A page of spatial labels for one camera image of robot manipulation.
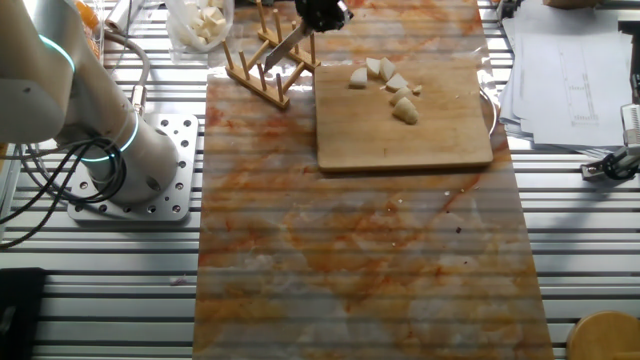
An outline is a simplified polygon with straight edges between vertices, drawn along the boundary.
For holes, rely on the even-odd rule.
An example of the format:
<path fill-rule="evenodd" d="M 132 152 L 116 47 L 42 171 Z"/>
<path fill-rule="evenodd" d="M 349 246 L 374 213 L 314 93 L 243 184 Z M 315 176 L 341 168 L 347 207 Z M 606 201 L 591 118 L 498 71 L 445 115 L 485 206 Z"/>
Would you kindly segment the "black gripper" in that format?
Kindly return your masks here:
<path fill-rule="evenodd" d="M 344 1 L 295 0 L 296 11 L 302 18 L 304 34 L 340 30 L 353 17 L 353 12 Z"/>

